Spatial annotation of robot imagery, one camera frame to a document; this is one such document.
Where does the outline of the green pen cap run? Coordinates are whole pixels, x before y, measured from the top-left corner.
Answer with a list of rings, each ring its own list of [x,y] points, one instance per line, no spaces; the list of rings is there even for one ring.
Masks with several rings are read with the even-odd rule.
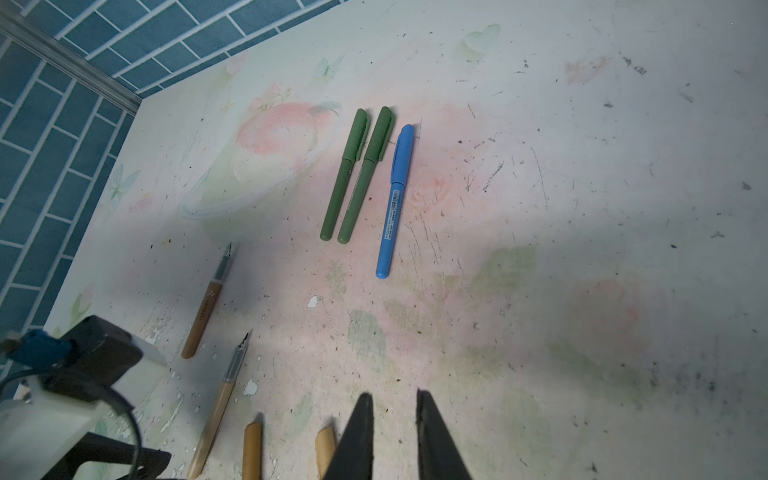
[[[363,156],[365,161],[377,163],[382,160],[394,123],[395,115],[393,111],[388,106],[382,107]]]
[[[356,162],[359,160],[367,137],[369,123],[370,117],[368,112],[362,108],[358,109],[343,149],[342,159],[344,161]]]

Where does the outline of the blue pen cap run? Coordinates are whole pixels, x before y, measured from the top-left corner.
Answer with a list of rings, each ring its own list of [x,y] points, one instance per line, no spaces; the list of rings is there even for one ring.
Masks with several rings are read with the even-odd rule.
[[[412,124],[406,124],[397,139],[390,177],[392,184],[402,186],[407,184],[414,139],[415,127]]]

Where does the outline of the blue pen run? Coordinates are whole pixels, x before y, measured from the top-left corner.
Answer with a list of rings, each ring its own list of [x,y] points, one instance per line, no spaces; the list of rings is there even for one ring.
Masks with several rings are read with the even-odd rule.
[[[389,192],[387,212],[376,266],[376,277],[379,279],[387,278],[390,273],[399,219],[407,185],[402,186],[400,184],[392,184],[391,182],[390,184],[391,188]]]

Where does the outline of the green pen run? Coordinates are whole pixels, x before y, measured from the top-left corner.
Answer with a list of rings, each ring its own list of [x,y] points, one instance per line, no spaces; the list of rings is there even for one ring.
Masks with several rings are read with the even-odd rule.
[[[361,171],[337,237],[341,244],[347,244],[351,239],[367,190],[378,163],[379,162],[374,163],[365,161],[363,159]]]
[[[320,231],[320,238],[323,241],[329,241],[333,235],[344,196],[346,194],[350,177],[352,175],[356,162],[344,161],[341,158],[341,164],[334,183],[326,214]]]

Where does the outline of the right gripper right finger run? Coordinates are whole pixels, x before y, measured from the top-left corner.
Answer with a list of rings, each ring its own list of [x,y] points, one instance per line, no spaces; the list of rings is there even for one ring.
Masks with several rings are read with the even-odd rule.
[[[471,480],[439,409],[427,390],[417,391],[416,428],[421,480]]]

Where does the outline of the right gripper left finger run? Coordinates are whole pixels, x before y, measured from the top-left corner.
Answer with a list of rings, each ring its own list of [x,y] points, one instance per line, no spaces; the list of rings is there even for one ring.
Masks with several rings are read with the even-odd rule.
[[[325,480],[371,480],[373,450],[373,397],[370,393],[362,393],[323,478]]]

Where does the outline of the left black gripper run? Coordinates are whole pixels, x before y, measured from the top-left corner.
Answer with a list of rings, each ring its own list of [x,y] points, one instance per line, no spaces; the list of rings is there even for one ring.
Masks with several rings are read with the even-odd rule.
[[[136,445],[129,445],[94,433],[86,433],[44,476],[43,479],[73,479],[85,463],[97,462],[132,465]],[[172,455],[162,450],[142,447],[139,450],[134,479],[157,479],[168,466]]]

